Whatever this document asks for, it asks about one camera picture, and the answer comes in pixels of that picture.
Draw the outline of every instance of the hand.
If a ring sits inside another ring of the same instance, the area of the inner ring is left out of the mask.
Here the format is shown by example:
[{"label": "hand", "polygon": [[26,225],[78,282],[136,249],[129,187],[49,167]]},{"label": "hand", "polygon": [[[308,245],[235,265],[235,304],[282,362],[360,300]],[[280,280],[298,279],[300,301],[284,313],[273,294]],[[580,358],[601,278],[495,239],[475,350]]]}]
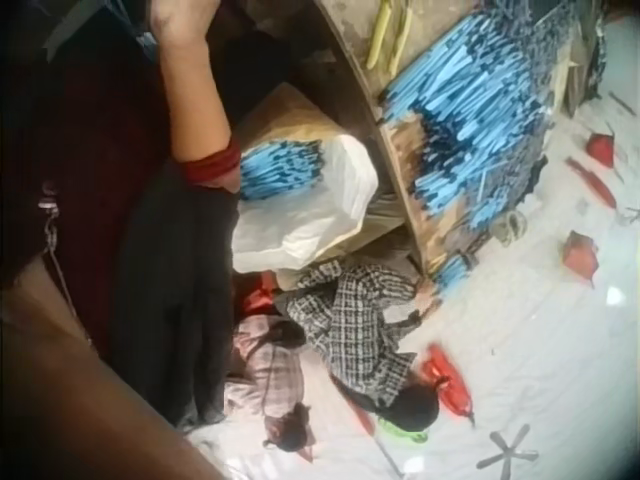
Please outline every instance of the hand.
[{"label": "hand", "polygon": [[160,47],[205,40],[220,0],[151,0],[151,31]]}]

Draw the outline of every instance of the black hair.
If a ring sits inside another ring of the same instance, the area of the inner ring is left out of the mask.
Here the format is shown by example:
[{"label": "black hair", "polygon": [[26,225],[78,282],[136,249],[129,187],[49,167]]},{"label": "black hair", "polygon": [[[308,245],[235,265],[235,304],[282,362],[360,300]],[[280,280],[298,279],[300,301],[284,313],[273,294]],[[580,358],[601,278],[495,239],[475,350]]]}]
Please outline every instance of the black hair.
[{"label": "black hair", "polygon": [[383,419],[410,433],[423,432],[436,421],[439,412],[438,394],[427,385],[402,389],[391,405],[376,411]]},{"label": "black hair", "polygon": [[276,442],[276,447],[285,452],[297,452],[307,445],[307,424],[309,414],[307,407],[298,403],[282,425],[282,432]]}]

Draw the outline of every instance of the dark red fabric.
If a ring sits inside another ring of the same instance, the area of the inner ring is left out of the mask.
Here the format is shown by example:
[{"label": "dark red fabric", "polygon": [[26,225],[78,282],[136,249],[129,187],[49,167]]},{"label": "dark red fabric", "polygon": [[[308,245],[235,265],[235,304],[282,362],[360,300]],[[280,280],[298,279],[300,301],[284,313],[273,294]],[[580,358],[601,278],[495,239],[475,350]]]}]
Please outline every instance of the dark red fabric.
[{"label": "dark red fabric", "polygon": [[232,141],[225,150],[195,162],[181,162],[180,167],[189,183],[200,185],[220,178],[238,168],[240,156],[240,150]]},{"label": "dark red fabric", "polygon": [[52,67],[55,87],[21,135],[28,147],[12,149],[7,161],[26,165],[11,171],[28,170],[32,185],[55,185],[58,260],[78,316],[104,355],[120,241],[169,156],[169,128],[159,72],[135,44],[101,53],[69,55]]}]

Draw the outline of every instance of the black cloth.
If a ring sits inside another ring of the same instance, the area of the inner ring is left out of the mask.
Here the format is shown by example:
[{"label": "black cloth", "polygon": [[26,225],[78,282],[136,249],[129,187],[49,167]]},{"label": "black cloth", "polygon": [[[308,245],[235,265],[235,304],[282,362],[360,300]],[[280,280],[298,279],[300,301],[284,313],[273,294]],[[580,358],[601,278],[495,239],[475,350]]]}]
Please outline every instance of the black cloth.
[{"label": "black cloth", "polygon": [[135,208],[118,258],[110,364],[179,428],[223,418],[237,218],[236,195],[188,185],[170,161]]}]

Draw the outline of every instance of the red bracelet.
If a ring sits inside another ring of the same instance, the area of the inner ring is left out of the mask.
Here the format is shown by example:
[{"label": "red bracelet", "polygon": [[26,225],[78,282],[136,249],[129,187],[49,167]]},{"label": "red bracelet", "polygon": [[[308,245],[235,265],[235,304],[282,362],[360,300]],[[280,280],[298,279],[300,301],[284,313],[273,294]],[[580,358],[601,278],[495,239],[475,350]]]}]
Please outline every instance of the red bracelet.
[{"label": "red bracelet", "polygon": [[179,165],[189,183],[200,185],[212,182],[238,168],[240,157],[240,149],[231,141],[229,146],[220,152],[195,162],[180,162]]}]

